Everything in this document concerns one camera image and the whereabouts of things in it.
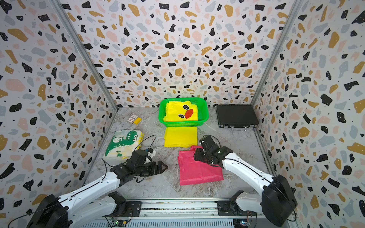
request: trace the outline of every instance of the terrazzo wallpaper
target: terrazzo wallpaper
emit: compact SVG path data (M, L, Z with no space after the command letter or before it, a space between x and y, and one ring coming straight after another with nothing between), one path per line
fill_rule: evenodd
M249 104L293 0L61 0L119 107Z
M114 111L48 1L0 6L0 227L7 227L47 195L82 186Z
M254 108L303 227L365 227L365 1L309 0Z

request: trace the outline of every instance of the green basket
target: green basket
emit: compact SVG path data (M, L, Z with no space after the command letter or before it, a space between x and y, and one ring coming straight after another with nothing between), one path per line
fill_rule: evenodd
M179 122L165 122L166 104L169 101L190 101L192 104L198 106L198 120L197 121L179 121ZM186 98L168 98L160 103L160 110L158 112L158 120L166 127L186 127L186 126L201 126L209 118L207 102L200 97L186 97Z

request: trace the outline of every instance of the yellow duck cloth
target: yellow duck cloth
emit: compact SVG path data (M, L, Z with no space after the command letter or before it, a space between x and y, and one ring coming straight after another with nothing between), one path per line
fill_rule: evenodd
M167 127L165 130L165 147L183 147L198 145L197 127Z
M198 120L198 106L190 101L169 101L166 104L165 122L196 121Z

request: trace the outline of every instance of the pink cloth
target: pink cloth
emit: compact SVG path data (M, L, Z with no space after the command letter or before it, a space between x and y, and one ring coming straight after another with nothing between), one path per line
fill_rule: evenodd
M180 151L177 162L180 166L180 185L195 185L214 181L222 181L223 173L221 167L212 167L203 162L194 161L195 148L190 151Z

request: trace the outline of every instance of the marble floor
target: marble floor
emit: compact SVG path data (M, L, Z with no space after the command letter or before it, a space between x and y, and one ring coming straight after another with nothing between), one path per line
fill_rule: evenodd
M127 119L132 114L137 114L142 118L138 124L130 124ZM254 131L247 129L246 132L232 132L231 129L219 128L215 108L209 109L209 119L202 126L198 126L198 138L203 135L213 135L217 137L222 146L231 148L243 160L247 161L256 168L267 172L267 166L262 157ZM106 150L114 132L123 129L141 130L145 137L156 134L157 138L152 146L157 154L153 157L154 161L161 160L169 168L160 175L145 178L141 183L130 181L117 191L126 199L131 198L166 198L166 197L224 197L230 198L238 190L248 193L254 193L253 188L235 174L223 169L223 181L204 183L198 185L179 184L179 165L177 157L183 148L165 148L164 133L166 127L158 120L158 108L120 108L115 122L106 136L105 143L102 147L94 166L87 177L86 183L105 174L105 166L101 157ZM142 149L151 144L150 139L142 143Z

